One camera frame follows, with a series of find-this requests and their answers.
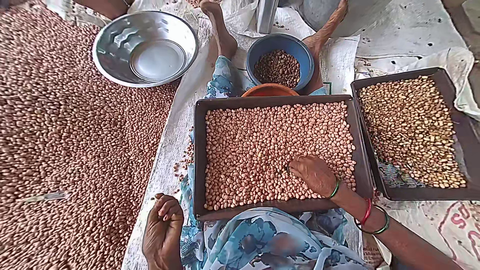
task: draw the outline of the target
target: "stone floor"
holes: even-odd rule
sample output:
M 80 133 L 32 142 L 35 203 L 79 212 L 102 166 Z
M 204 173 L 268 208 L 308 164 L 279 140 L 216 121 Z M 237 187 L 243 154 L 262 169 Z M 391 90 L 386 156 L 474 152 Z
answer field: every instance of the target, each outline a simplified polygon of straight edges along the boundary
M 468 80 L 470 81 L 475 101 L 477 104 L 480 104 L 480 34 L 475 32 L 463 10 L 462 4 L 465 1 L 466 0 L 442 0 L 457 31 L 463 37 L 475 57 L 476 63 L 468 76 Z

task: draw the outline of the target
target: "blue floral dress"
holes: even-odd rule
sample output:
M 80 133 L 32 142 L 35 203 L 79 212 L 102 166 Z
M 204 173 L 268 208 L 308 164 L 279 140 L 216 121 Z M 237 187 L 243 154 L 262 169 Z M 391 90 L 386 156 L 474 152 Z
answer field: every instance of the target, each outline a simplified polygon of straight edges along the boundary
M 219 56 L 205 98 L 241 96 L 253 83 L 229 59 Z M 314 94 L 324 94 L 322 88 Z M 366 270 L 343 236 L 344 210 L 299 213 L 254 208 L 231 220 L 199 222 L 193 216 L 193 164 L 181 181 L 187 198 L 188 225 L 182 229 L 180 252 L 188 270 Z

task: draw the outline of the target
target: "rectangular tray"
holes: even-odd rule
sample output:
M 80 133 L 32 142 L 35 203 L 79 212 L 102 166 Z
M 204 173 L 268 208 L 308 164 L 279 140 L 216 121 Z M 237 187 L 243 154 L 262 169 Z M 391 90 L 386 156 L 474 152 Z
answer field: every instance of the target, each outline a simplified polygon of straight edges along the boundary
M 454 122 L 454 130 L 458 142 L 453 147 L 455 158 L 462 161 L 465 166 L 460 165 L 462 173 L 467 174 L 467 187 L 465 188 L 436 188 L 436 187 L 389 187 L 381 177 L 381 171 L 374 153 L 370 136 L 366 129 L 366 122 L 361 112 L 358 91 L 361 88 L 371 86 L 377 83 L 399 81 L 407 79 L 416 79 L 419 76 L 430 76 L 435 82 L 440 94 L 444 98 L 447 107 L 450 109 L 450 116 Z M 455 86 L 453 85 L 447 72 L 439 67 L 414 70 L 404 73 L 391 74 L 361 80 L 355 80 L 351 84 L 355 103 L 359 109 L 360 121 L 362 125 L 363 139 L 369 156 L 369 162 L 372 167 L 373 178 L 377 189 L 383 193 L 384 197 L 393 201 L 412 201 L 412 200 L 479 200 L 480 199 L 480 143 L 475 135 L 472 123 L 474 119 L 458 111 L 453 104 L 455 99 Z
M 205 115 L 208 110 L 216 109 L 238 109 L 256 107 L 274 107 L 295 104 L 312 104 L 344 101 L 347 105 L 347 123 L 350 124 L 350 133 L 353 137 L 355 151 L 352 159 L 357 162 L 355 165 L 355 179 L 357 181 L 357 193 L 364 198 L 373 196 L 373 180 L 370 165 L 368 163 L 363 137 L 361 135 L 359 108 L 357 103 L 349 95 L 328 95 L 328 96 L 289 96 L 289 97 L 246 97 L 246 98 L 215 98 L 202 99 L 197 101 L 195 106 L 195 180 L 193 183 L 193 214 L 201 221 L 212 221 L 231 219 L 237 214 L 255 207 L 276 207 L 288 213 L 313 211 L 321 209 L 337 208 L 330 200 L 322 199 L 290 199 L 270 200 L 263 203 L 237 206 L 235 208 L 209 211 L 204 208 L 205 204 L 205 169 L 207 165 L 206 154 L 206 124 Z

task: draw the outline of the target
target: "woman's left hand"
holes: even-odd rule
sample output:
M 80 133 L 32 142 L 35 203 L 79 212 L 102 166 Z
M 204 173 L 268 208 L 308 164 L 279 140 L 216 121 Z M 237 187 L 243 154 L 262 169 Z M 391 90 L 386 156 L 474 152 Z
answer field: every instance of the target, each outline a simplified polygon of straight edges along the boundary
M 183 211 L 172 196 L 159 193 L 148 213 L 142 251 L 150 270 L 182 269 L 180 261 L 180 235 Z

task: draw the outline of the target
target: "orange bowl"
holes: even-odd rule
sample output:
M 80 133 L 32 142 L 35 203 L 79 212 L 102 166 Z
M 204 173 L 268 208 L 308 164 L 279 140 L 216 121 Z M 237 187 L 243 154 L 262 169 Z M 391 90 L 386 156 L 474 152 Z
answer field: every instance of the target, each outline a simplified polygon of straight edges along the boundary
M 250 88 L 242 97 L 298 96 L 292 89 L 279 84 L 262 84 Z

